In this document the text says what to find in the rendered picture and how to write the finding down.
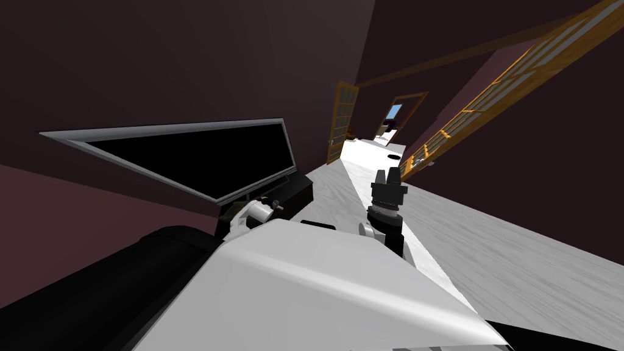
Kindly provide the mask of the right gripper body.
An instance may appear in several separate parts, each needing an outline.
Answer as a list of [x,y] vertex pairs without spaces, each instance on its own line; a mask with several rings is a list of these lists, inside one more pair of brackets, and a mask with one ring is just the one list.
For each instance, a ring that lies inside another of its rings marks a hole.
[[408,187],[398,184],[370,183],[372,205],[386,210],[397,211],[403,204]]

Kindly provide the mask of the black low cabinet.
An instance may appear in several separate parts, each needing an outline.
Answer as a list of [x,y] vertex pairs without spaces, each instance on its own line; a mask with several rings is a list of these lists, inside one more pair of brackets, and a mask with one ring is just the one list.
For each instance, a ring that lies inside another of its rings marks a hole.
[[276,200],[280,207],[274,210],[269,220],[290,220],[314,200],[313,182],[305,174],[295,171],[237,197],[221,206],[214,235],[218,238],[224,238],[229,232],[230,221],[233,216],[246,202],[260,200],[262,197]]

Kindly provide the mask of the wooden door with glass panes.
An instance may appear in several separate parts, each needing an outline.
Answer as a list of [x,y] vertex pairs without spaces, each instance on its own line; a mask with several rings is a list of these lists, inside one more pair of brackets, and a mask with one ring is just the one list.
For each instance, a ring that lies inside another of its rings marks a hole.
[[432,164],[443,153],[501,114],[624,28],[624,0],[600,3],[552,30],[402,162],[401,180]]
[[358,87],[341,80],[337,84],[328,142],[327,165],[332,164],[341,156],[358,91]]

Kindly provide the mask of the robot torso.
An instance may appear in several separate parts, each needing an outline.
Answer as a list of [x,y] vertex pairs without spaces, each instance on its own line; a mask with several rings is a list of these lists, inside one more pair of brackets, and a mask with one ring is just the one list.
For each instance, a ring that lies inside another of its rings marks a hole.
[[277,219],[220,245],[133,351],[504,345],[374,238]]

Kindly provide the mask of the black television with grey frame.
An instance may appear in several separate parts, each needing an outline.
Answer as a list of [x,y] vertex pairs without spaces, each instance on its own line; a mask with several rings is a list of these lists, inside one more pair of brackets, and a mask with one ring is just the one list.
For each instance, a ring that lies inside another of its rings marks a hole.
[[44,135],[218,205],[297,169],[282,119],[62,130]]

